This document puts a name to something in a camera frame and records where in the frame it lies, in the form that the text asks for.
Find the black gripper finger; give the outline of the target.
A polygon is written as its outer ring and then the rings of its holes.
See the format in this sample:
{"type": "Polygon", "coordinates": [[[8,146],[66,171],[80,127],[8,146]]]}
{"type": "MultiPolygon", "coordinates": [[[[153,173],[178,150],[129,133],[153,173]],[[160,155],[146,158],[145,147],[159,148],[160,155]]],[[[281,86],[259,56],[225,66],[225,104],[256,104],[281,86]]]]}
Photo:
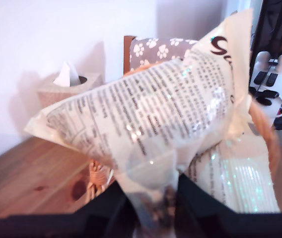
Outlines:
{"type": "Polygon", "coordinates": [[[226,205],[203,191],[186,175],[181,175],[177,192],[177,220],[185,223],[219,223],[236,216],[226,205]]]}
{"type": "Polygon", "coordinates": [[[136,212],[117,182],[112,183],[103,193],[75,211],[81,215],[96,215],[114,218],[115,221],[136,223],[136,212]]]}

